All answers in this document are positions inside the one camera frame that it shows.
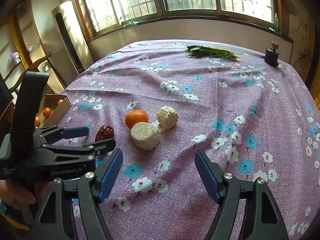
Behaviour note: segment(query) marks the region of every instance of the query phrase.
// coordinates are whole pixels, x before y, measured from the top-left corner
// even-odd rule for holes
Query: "screw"
[[[232,179],[233,178],[233,175],[229,172],[226,172],[224,175],[223,175],[226,179]]]
[[[264,179],[262,179],[262,178],[257,179],[257,182],[258,182],[259,184],[265,184],[265,181],[264,181]]]
[[[94,173],[93,173],[93,172],[88,172],[88,173],[85,174],[85,177],[86,177],[87,179],[91,179],[91,178],[93,178],[93,176],[94,176]]]
[[[62,180],[60,178],[56,178],[53,180],[54,184],[59,184]]]

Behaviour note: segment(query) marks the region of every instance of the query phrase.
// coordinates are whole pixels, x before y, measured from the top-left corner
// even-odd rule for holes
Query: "purple floral tablecloth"
[[[230,49],[240,58],[187,58],[192,44]],[[124,153],[100,206],[113,239],[204,239],[218,205],[195,167],[198,149],[238,179],[267,181],[290,240],[307,230],[320,207],[319,114],[297,72],[284,62],[271,67],[263,56],[207,41],[142,41],[99,60],[66,88],[72,106],[59,126],[91,131],[59,144],[92,142],[108,124]],[[179,114],[170,130],[156,121],[164,105]],[[153,151],[130,140],[124,116],[132,109],[146,111],[159,132]],[[97,165],[107,158],[97,158]],[[244,204],[231,239],[239,235]],[[75,200],[73,207],[79,239],[86,239]]]

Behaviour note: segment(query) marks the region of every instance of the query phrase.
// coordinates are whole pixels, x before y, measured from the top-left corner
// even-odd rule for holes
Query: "orange fruit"
[[[149,118],[143,110],[133,110],[125,115],[125,125],[131,129],[138,122],[148,122]]]
[[[51,109],[50,108],[45,108],[43,111],[42,111],[42,114],[45,118],[48,118],[50,115],[51,115]]]
[[[36,116],[35,118],[35,126],[38,127],[41,124],[41,120],[39,117]]]

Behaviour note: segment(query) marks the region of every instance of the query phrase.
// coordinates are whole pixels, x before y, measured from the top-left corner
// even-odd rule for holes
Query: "box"
[[[57,106],[59,100],[63,100],[60,105]],[[48,118],[45,118],[42,114],[42,111],[45,108],[51,109],[51,115]],[[40,118],[39,127],[52,126],[58,124],[58,122],[62,119],[62,117],[66,114],[66,112],[71,107],[71,104],[64,95],[55,95],[55,94],[47,94],[45,95],[39,107],[39,112],[36,116]]]

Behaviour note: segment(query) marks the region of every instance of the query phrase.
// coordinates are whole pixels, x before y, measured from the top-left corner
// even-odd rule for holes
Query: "wooden window frame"
[[[185,9],[185,10],[173,10],[173,11],[166,11],[164,0],[154,0],[154,1],[156,5],[156,13],[140,16],[134,19],[123,21],[123,22],[119,22],[115,14],[113,2],[111,0],[111,6],[116,16],[117,24],[107,27],[98,32],[95,31],[85,0],[76,0],[76,6],[80,14],[81,21],[83,22],[86,36],[89,40],[93,39],[96,36],[121,28],[132,20],[144,21],[144,20],[152,20],[152,19],[172,17],[172,16],[213,16],[213,17],[219,17],[219,18],[239,20],[239,21],[255,24],[258,26],[262,26],[267,29],[269,28],[274,29],[274,24],[271,22],[267,22],[246,14],[240,14],[240,13],[221,10],[220,0],[216,0],[216,6],[217,6],[216,10]],[[279,32],[285,36],[288,36],[289,35],[289,12],[288,12],[287,0],[272,0],[272,4],[273,4],[273,13],[278,14]]]

